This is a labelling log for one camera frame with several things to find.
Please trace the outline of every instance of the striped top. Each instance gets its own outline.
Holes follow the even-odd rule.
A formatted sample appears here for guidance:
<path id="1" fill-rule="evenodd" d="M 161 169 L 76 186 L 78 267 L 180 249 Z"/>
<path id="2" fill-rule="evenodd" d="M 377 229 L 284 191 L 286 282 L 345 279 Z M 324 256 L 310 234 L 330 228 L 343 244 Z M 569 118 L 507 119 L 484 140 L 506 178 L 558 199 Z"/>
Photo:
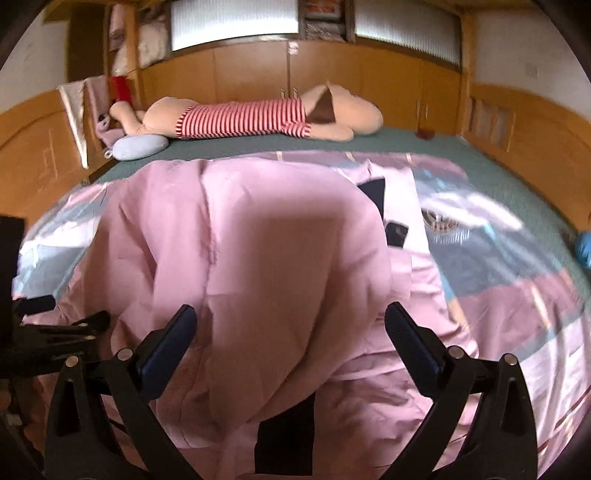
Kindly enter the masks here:
<path id="1" fill-rule="evenodd" d="M 177 121 L 179 138 L 223 138 L 285 134 L 309 137 L 301 99 L 230 102 L 189 107 Z"/>

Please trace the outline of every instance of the wall outlet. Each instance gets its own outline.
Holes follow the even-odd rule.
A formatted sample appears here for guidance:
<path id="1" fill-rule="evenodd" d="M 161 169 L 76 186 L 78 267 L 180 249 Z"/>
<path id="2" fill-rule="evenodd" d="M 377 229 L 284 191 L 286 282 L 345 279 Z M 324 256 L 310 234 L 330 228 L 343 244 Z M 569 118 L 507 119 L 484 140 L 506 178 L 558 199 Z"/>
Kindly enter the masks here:
<path id="1" fill-rule="evenodd" d="M 538 67 L 533 63 L 526 63 L 525 75 L 536 79 L 538 77 Z"/>

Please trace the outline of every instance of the pink towel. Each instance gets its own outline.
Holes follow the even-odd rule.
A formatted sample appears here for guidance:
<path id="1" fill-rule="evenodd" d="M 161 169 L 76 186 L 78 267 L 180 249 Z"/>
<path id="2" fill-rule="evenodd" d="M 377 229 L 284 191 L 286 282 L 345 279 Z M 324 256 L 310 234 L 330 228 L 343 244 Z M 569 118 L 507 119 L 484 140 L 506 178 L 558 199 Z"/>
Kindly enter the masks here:
<path id="1" fill-rule="evenodd" d="M 475 352 L 447 316 L 430 256 L 388 248 L 377 208 L 338 173 L 256 158 L 167 161 L 120 182 L 59 309 L 34 321 L 109 310 L 109 356 L 190 304 L 197 339 L 152 407 L 205 480 L 251 477 L 258 423 L 313 392 L 313 477 L 369 480 L 430 406 L 380 320 L 393 300 Z M 443 462 L 471 415 L 473 405 Z"/>

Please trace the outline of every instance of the red cloth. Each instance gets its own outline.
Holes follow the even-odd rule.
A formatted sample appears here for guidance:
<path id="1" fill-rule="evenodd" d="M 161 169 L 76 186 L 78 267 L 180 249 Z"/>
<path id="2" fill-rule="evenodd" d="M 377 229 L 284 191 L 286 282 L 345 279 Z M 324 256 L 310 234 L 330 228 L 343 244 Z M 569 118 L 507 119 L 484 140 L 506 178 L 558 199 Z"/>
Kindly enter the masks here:
<path id="1" fill-rule="evenodd" d="M 127 84 L 125 77 L 109 77 L 109 80 L 115 85 L 115 92 L 117 93 L 117 101 L 124 100 L 133 106 L 131 101 L 131 90 Z"/>

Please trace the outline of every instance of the wooden headboard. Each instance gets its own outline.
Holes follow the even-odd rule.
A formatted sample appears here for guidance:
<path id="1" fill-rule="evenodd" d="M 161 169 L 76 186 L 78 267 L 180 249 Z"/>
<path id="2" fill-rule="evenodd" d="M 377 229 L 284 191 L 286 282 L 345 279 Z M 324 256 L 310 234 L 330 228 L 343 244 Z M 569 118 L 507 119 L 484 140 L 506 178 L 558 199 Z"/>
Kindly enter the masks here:
<path id="1" fill-rule="evenodd" d="M 520 176 L 578 230 L 591 228 L 591 123 L 542 97 L 472 85 L 464 137 Z"/>
<path id="2" fill-rule="evenodd" d="M 106 164 L 85 95 L 89 169 L 80 154 L 58 91 L 42 93 L 0 115 L 0 213 L 31 225 L 64 194 Z"/>

